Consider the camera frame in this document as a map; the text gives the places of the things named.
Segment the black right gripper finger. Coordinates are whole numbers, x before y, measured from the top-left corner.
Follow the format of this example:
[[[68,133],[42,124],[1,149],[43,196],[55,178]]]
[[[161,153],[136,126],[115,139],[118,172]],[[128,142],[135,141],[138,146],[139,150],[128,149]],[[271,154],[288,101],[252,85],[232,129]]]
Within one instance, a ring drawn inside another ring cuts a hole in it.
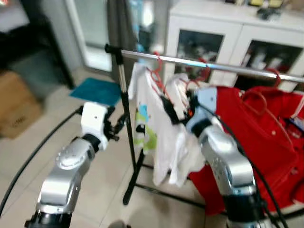
[[[183,124],[174,109],[173,103],[167,97],[161,97],[161,103],[165,113],[169,116],[171,124]]]

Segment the red clothes hanger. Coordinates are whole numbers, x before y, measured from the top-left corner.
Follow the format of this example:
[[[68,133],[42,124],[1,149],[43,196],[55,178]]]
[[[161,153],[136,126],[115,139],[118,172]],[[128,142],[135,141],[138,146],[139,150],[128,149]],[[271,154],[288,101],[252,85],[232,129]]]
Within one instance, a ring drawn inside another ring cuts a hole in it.
[[[201,83],[208,80],[211,69],[208,67],[195,68],[193,66],[185,67],[185,73],[187,74],[188,80],[181,79],[181,82],[185,83],[185,88],[189,89],[190,84],[194,84],[196,88],[202,88]]]
[[[242,113],[245,115],[246,119],[248,117],[250,119],[251,117],[259,118],[260,116],[263,116],[265,114],[269,115],[269,117],[272,117],[272,120],[276,124],[278,124],[278,127],[280,129],[279,132],[281,132],[285,136],[289,143],[292,143],[289,134],[287,134],[284,125],[280,121],[282,117],[283,105],[278,100],[278,95],[280,93],[278,87],[280,86],[282,79],[278,70],[269,68],[268,71],[274,73],[276,79],[275,83],[272,87],[255,85],[254,87],[245,90],[241,96],[241,104],[245,107]],[[246,102],[248,97],[251,96],[257,97],[259,100],[261,100],[261,109],[255,109],[254,106]]]
[[[163,97],[169,98],[169,96],[167,95],[167,91],[166,91],[164,82],[159,75],[159,73],[162,71],[163,62],[160,59],[160,55],[157,51],[154,51],[153,54],[156,57],[156,61],[157,61],[156,68],[152,69],[152,70],[148,69],[148,72],[150,72],[152,81],[156,85],[157,89],[159,91],[161,91],[161,95]]]

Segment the teal floor mat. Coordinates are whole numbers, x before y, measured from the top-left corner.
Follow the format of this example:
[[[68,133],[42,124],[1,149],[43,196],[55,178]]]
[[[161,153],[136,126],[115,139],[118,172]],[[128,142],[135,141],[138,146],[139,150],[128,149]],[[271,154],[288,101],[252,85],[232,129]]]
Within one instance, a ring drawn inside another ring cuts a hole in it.
[[[87,78],[70,93],[70,97],[115,106],[120,100],[120,88],[114,82]]]

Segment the white printed t-shirt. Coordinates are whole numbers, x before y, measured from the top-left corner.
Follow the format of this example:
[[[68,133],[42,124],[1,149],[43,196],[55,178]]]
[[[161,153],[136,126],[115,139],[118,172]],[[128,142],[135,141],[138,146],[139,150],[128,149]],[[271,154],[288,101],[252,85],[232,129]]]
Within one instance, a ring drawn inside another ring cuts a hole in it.
[[[143,149],[145,155],[153,156],[152,182],[162,185],[169,171],[166,163],[169,141],[162,132],[162,118],[165,117],[162,102],[146,65],[134,64],[128,93],[129,100],[135,104],[135,128],[143,130],[135,132],[134,145],[137,149]]]

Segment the plain white garment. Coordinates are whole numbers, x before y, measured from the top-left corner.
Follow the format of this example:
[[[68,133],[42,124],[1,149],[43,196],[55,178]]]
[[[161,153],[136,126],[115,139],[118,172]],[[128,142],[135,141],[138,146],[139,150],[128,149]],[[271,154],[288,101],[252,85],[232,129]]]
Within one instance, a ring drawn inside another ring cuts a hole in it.
[[[173,136],[176,139],[170,141],[170,145],[173,145],[173,150],[170,153],[172,161],[170,162],[171,174],[169,183],[178,187],[182,187],[185,184],[191,173],[199,172],[206,165],[206,159],[200,151],[198,139],[189,133],[184,125],[185,105],[188,104],[188,98],[185,94],[188,89],[185,88],[185,83],[181,82],[180,79],[188,80],[187,74],[174,74],[165,84],[169,100],[173,103],[174,110],[183,123],[173,124],[174,130],[176,130]],[[191,83],[189,89],[195,88],[196,86]]]

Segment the black clothes rack silver bar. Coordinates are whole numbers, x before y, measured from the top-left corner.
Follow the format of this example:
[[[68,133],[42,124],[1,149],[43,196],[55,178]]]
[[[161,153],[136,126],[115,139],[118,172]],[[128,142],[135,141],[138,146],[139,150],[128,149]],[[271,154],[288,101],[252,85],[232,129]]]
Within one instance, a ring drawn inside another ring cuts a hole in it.
[[[131,163],[133,166],[133,172],[131,174],[130,181],[127,185],[126,191],[124,192],[123,198],[122,198],[122,204],[124,206],[128,206],[130,204],[131,196],[133,194],[133,191],[135,188],[143,189],[147,192],[154,193],[155,195],[164,196],[166,198],[170,198],[172,200],[178,200],[179,202],[189,204],[190,206],[199,207],[201,209],[205,209],[206,205],[202,202],[198,202],[195,200],[183,198],[178,195],[172,195],[167,192],[160,191],[158,189],[148,187],[146,185],[141,185],[137,182],[139,173],[141,171],[141,168],[144,167],[146,169],[152,169],[151,165],[147,165],[144,163],[145,160],[145,154],[143,152],[139,152],[139,156],[135,156],[135,149],[134,149],[134,139],[133,139],[133,127],[131,124],[131,112],[130,112],[130,101],[128,99],[128,91],[127,91],[127,85],[126,80],[124,78],[124,57],[131,58],[131,59],[140,59],[140,58],[149,58],[149,59],[156,59],[154,54],[147,54],[147,53],[141,53],[141,52],[135,52],[130,50],[123,50],[120,47],[114,47],[110,44],[105,44],[104,50],[107,54],[112,55],[115,58],[115,61],[118,65],[119,69],[119,85],[120,85],[120,98],[122,101],[122,106],[124,109],[124,113],[128,115],[126,119],[126,128],[127,128],[127,135],[128,135],[128,141],[130,144],[130,157],[131,157]],[[160,55],[160,59],[163,62],[168,62],[172,64],[177,65],[188,65],[190,67],[208,67],[209,69],[213,70],[224,70],[228,72],[234,72],[239,74],[244,74],[247,76],[252,77],[267,77],[267,78],[276,78],[274,73],[269,72],[268,70],[256,70],[252,68],[246,68],[246,67],[238,67],[233,65],[226,65],[226,64],[217,64],[217,63],[202,63],[200,61],[195,61],[191,59],[181,59],[181,58],[174,58],[174,57],[167,57]],[[297,77],[297,76],[289,76],[289,75],[282,75],[280,74],[280,77],[283,81],[287,82],[295,82],[295,83],[304,83],[304,78]]]

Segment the grey curtain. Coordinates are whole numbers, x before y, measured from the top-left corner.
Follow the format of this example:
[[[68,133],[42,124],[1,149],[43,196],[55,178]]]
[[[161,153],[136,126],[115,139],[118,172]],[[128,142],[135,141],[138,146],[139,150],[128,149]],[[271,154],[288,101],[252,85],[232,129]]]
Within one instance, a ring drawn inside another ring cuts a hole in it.
[[[136,37],[133,29],[131,5],[129,0],[107,0],[107,26],[108,44],[120,47],[123,50],[135,51]],[[119,83],[119,69],[115,58],[111,55],[112,72],[111,78]],[[130,84],[131,72],[133,71],[135,59],[124,59],[124,78],[126,85]]]

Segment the dark clothing tag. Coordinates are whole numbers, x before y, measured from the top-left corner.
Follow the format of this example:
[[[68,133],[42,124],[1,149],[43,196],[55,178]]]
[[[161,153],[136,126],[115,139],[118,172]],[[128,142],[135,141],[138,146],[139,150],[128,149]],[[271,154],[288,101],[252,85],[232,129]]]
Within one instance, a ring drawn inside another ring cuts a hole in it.
[[[286,118],[284,119],[286,123],[288,124],[292,124],[293,126],[295,126],[295,128],[297,128],[302,134],[304,134],[304,125],[303,122],[301,120],[299,120],[298,118]]]

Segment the white framed glass door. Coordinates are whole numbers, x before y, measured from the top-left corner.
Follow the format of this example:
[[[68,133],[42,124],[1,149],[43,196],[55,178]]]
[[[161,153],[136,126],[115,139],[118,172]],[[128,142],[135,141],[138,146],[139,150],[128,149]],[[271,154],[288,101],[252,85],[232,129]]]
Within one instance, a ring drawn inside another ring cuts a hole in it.
[[[86,67],[110,72],[112,61],[105,52],[108,40],[107,0],[64,0],[78,50]]]

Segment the red shirt white trim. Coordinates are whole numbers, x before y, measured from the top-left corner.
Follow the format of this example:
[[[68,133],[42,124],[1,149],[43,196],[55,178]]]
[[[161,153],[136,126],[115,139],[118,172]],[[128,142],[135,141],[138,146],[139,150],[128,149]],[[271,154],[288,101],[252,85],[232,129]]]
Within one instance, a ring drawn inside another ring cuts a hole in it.
[[[287,180],[281,187],[287,196],[286,199],[293,203],[304,203],[304,134],[295,126],[288,124],[284,119],[298,118],[304,119],[304,94],[302,92],[286,94],[286,110],[282,111],[285,116],[281,117],[281,122],[289,134],[292,141],[291,153],[294,155],[292,167],[287,173]]]

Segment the white glass door cabinet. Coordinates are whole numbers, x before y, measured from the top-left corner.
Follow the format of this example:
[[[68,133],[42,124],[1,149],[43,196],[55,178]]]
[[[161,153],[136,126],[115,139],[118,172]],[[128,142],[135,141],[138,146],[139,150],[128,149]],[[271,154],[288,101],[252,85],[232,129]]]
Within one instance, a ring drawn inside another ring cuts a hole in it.
[[[282,11],[267,20],[257,13],[253,6],[180,0],[169,11],[166,54],[302,77],[302,13]]]

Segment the brown cardboard box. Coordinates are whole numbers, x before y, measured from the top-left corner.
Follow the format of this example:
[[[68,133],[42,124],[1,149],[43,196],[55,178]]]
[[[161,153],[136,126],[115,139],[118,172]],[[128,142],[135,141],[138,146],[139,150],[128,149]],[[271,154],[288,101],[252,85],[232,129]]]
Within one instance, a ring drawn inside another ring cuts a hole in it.
[[[19,137],[42,113],[42,106],[19,74],[0,72],[0,137]]]

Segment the dark grey furniture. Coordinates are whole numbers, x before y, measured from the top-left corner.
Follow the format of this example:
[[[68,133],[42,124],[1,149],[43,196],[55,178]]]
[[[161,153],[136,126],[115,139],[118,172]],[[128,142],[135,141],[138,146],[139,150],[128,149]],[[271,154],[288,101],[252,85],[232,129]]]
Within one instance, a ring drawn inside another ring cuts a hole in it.
[[[0,0],[0,69],[13,69],[24,59],[44,54],[42,66],[70,89],[76,86],[59,48],[43,0]]]

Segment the small black device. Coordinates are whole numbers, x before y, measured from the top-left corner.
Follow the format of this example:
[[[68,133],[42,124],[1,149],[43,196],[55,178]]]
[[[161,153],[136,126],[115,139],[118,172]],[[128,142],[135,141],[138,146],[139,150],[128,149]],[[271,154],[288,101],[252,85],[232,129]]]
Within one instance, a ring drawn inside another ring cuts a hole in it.
[[[263,21],[272,21],[280,17],[281,11],[275,8],[259,8],[256,11],[256,17]]]

